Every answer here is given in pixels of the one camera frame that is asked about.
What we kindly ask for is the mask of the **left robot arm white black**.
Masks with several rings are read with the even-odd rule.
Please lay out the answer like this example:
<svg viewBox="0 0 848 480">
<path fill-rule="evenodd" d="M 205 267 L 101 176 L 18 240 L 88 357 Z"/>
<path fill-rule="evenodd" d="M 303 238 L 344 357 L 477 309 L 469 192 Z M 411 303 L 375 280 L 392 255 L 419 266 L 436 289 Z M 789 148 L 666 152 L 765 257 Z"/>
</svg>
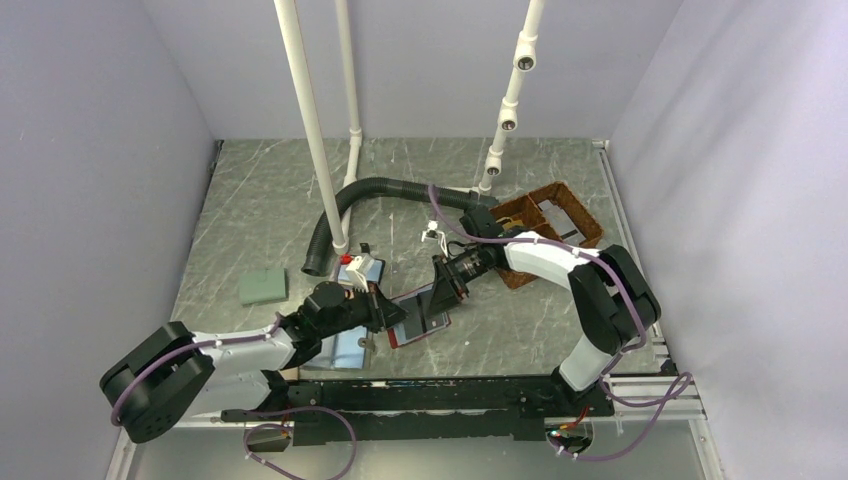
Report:
<svg viewBox="0 0 848 480">
<path fill-rule="evenodd" d="M 135 443 L 151 441 L 180 420 L 240 410 L 264 420 L 290 405 L 282 373 L 316 357 L 324 339 L 358 327 L 384 331 L 409 313 L 375 283 L 348 290 L 322 282 L 289 314 L 255 330 L 192 332 L 169 322 L 112 366 L 99 386 L 110 421 Z"/>
</svg>

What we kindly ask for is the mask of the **red card holder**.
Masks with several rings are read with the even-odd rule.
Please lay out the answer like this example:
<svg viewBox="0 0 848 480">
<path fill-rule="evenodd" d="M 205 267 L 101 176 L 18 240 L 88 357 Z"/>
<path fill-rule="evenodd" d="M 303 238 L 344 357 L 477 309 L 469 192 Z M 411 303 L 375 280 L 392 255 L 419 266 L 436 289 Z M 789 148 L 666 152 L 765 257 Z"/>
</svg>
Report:
<svg viewBox="0 0 848 480">
<path fill-rule="evenodd" d="M 393 328 L 387 330 L 389 345 L 392 349 L 398 349 L 406 345 L 422 340 L 436 332 L 446 330 L 451 325 L 444 329 L 423 333 L 420 326 L 420 320 L 424 315 L 424 300 L 425 294 L 430 291 L 432 284 L 423 285 L 406 294 L 392 298 L 392 302 L 402 306 L 409 312 L 408 317 Z"/>
</svg>

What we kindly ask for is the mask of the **dark grey credit card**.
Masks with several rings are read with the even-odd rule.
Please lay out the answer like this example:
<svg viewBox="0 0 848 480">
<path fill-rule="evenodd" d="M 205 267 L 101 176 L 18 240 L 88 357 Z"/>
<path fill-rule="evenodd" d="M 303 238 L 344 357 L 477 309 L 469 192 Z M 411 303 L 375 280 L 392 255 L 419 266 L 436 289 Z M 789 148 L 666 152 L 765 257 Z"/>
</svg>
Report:
<svg viewBox="0 0 848 480">
<path fill-rule="evenodd" d="M 420 326 L 423 333 L 441 330 L 450 325 L 450 317 L 446 312 L 438 315 L 422 316 Z"/>
</svg>

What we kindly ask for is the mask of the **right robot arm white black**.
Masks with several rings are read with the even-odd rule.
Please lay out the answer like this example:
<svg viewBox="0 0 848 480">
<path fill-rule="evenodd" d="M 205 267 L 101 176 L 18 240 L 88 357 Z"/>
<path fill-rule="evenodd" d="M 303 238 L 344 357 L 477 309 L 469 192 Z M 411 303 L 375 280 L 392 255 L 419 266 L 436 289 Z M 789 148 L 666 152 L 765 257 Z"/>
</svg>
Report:
<svg viewBox="0 0 848 480">
<path fill-rule="evenodd" d="M 629 347 L 638 347 L 662 315 L 661 305 L 633 257 L 614 244 L 585 249 L 547 239 L 522 228 L 507 230 L 486 207 L 469 209 L 460 223 L 473 245 L 452 258 L 435 257 L 425 315 L 444 313 L 468 295 L 470 281 L 493 269 L 533 275 L 571 292 L 581 335 L 554 370 L 551 401 L 574 415 L 591 388 Z"/>
</svg>

